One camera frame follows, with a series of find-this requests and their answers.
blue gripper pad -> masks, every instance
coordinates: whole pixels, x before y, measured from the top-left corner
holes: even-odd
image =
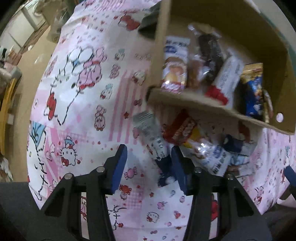
[[[104,181],[104,188],[106,194],[112,195],[118,189],[124,166],[128,157],[128,149],[126,145],[120,144],[115,156],[109,157],[104,167],[107,171],[106,179]]]
[[[180,189],[187,195],[192,189],[194,164],[191,159],[183,156],[178,146],[172,148],[171,158]]]
[[[284,169],[284,175],[288,179],[288,181],[290,182],[291,186],[296,187],[296,173],[294,172],[292,167],[287,166]]]

hole in cardboard box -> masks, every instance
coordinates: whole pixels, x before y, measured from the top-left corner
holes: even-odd
[[[277,113],[276,115],[277,122],[281,123],[284,120],[284,115],[282,113]]]

tan floor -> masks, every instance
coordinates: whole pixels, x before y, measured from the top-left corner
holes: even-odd
[[[14,124],[6,128],[6,158],[14,181],[27,181],[27,136],[32,103],[43,72],[56,44],[46,37],[50,28],[40,37],[34,47],[23,54],[18,67],[22,78],[15,94],[12,113]]]

pink tablecloth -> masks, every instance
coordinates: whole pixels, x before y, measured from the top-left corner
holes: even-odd
[[[39,207],[66,173],[87,174],[113,156],[119,144],[127,145],[120,188],[107,197],[117,240],[182,240],[192,202],[178,182],[157,186],[159,170],[133,132],[134,114],[154,111],[161,124],[170,124],[179,111],[148,107],[146,83],[132,80],[149,70],[154,43],[141,37],[137,28],[153,4],[88,0],[77,6],[41,79],[30,118],[28,182]],[[213,140],[229,133],[258,141],[250,157],[256,172],[241,183],[265,212],[289,184],[284,167],[296,167],[295,136],[204,112],[191,115]],[[87,220],[86,199],[82,198],[82,220]],[[83,230],[87,232],[86,223]]]

screw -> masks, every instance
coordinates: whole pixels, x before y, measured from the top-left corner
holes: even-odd
[[[72,173],[67,173],[66,175],[64,175],[65,179],[67,179],[67,180],[71,179],[72,176],[73,176]]]
[[[101,172],[104,172],[105,171],[105,168],[100,166],[96,169],[97,172],[101,173]]]
[[[202,169],[200,167],[196,167],[196,168],[194,168],[194,172],[195,173],[201,173]]]
[[[232,174],[227,174],[227,179],[228,179],[228,180],[233,180],[233,178],[234,178],[234,177],[233,177]]]

